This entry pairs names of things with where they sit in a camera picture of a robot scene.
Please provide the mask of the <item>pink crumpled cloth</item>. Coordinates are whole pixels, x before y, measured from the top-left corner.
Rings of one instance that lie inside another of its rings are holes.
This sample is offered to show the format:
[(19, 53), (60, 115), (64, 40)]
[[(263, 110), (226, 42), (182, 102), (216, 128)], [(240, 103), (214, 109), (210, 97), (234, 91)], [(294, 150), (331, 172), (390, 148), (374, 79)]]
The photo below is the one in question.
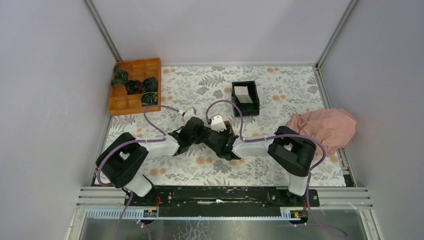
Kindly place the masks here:
[(296, 113), (286, 126), (300, 135), (319, 141), (332, 156), (344, 148), (356, 133), (357, 120), (342, 108), (318, 109)]

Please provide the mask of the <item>stack of credit cards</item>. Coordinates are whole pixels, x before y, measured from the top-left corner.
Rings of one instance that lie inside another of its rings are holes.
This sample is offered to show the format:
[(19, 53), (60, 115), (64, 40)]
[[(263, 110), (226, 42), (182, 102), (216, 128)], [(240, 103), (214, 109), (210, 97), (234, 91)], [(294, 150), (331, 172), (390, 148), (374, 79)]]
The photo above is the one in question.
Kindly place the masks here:
[(247, 86), (235, 86), (233, 89), (236, 98), (241, 104), (253, 103), (253, 100), (249, 94), (249, 88)]

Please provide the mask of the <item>green black rolled sock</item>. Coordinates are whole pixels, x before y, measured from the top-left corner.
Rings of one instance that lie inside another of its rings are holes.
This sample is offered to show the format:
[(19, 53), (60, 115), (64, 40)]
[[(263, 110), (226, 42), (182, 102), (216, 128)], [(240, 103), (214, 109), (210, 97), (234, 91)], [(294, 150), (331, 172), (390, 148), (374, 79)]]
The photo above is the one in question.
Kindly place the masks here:
[(157, 91), (144, 92), (141, 95), (140, 101), (141, 101), (141, 105), (143, 107), (157, 105), (158, 104), (158, 92)]

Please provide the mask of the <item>orange wooden compartment tray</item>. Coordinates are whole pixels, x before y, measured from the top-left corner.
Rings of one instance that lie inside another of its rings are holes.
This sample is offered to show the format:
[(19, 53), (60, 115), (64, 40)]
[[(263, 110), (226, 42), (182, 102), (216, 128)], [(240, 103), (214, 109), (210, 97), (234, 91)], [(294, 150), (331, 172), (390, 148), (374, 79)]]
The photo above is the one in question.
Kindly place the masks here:
[(160, 58), (116, 62), (113, 68), (108, 112), (111, 116), (161, 110)]

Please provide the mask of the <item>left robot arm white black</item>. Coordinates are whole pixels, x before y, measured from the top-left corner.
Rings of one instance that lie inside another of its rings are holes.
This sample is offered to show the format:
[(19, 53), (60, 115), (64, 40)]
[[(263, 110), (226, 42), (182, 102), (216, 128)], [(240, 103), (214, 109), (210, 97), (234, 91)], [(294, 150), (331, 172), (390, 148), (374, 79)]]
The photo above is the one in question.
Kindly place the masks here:
[(136, 139), (124, 132), (97, 158), (97, 172), (103, 173), (115, 188), (133, 192), (142, 205), (148, 206), (154, 202), (155, 192), (153, 184), (139, 173), (143, 162), (187, 152), (191, 145), (202, 142), (204, 130), (204, 122), (193, 116), (163, 138)]

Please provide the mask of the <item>floral patterned table mat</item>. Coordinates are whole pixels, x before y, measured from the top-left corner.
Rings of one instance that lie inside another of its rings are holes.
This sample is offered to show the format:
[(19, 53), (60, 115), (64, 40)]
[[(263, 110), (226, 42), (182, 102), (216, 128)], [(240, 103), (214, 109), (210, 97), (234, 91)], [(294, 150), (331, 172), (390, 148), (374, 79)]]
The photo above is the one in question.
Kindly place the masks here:
[[(232, 82), (255, 81), (260, 100), (257, 116), (234, 117), (229, 104)], [(114, 116), (102, 148), (122, 133), (136, 138), (160, 137), (183, 125), (176, 109), (195, 108), (199, 118), (221, 115), (236, 134), (261, 137), (273, 134), (293, 115), (324, 107), (311, 66), (169, 66), (162, 68), (161, 103), (165, 109), (147, 115)], [(155, 185), (278, 186), (289, 183), (289, 173), (270, 157), (227, 161), (203, 144), (175, 157), (145, 161), (140, 169)]]

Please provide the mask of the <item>black rolled sock right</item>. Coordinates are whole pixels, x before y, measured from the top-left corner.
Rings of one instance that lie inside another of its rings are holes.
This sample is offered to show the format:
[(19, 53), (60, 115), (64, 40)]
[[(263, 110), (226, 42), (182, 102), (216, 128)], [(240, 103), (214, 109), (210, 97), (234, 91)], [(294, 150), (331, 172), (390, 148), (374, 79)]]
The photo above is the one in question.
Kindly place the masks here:
[(158, 92), (158, 79), (155, 76), (146, 78), (141, 83), (143, 93)]

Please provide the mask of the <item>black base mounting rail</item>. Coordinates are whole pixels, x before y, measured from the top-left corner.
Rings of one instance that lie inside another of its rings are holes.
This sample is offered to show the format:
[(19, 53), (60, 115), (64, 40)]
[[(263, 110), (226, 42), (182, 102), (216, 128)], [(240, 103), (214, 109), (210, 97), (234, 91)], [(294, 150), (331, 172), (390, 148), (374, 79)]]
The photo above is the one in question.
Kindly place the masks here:
[(125, 196), (131, 207), (146, 207), (148, 217), (281, 217), (281, 208), (293, 209), (296, 219), (306, 218), (308, 207), (319, 207), (318, 192), (302, 196), (287, 188), (269, 186), (156, 186), (147, 195)]

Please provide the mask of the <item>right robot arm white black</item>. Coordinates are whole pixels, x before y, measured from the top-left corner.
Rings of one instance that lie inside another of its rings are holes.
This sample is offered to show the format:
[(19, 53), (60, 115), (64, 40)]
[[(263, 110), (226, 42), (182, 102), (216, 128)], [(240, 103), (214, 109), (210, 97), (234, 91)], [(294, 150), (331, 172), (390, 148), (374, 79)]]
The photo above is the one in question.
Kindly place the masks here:
[(202, 142), (227, 161), (247, 157), (271, 157), (289, 173), (287, 201), (293, 206), (306, 199), (308, 175), (317, 145), (311, 137), (279, 126), (274, 135), (263, 138), (241, 138), (230, 130), (218, 132), (210, 128), (201, 135)]

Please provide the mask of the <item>brown leather card holder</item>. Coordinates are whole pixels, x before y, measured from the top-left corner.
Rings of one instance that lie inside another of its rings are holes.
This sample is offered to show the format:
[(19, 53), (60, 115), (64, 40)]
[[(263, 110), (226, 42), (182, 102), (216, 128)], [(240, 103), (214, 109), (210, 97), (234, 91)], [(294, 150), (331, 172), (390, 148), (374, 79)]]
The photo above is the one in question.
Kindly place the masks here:
[(224, 125), (225, 125), (225, 129), (227, 130), (227, 131), (232, 131), (233, 130), (233, 128), (232, 128), (232, 125), (231, 125), (231, 123), (230, 123), (230, 121), (229, 120), (225, 120), (224, 121)]

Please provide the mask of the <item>black card box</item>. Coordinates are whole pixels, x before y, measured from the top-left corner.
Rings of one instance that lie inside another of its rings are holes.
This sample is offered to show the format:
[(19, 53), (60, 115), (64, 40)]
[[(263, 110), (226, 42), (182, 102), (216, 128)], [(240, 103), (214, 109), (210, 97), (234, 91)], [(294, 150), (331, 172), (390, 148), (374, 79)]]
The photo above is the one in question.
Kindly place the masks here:
[(243, 116), (258, 116), (260, 114), (260, 99), (254, 80), (234, 81), (231, 83), (231, 99)]

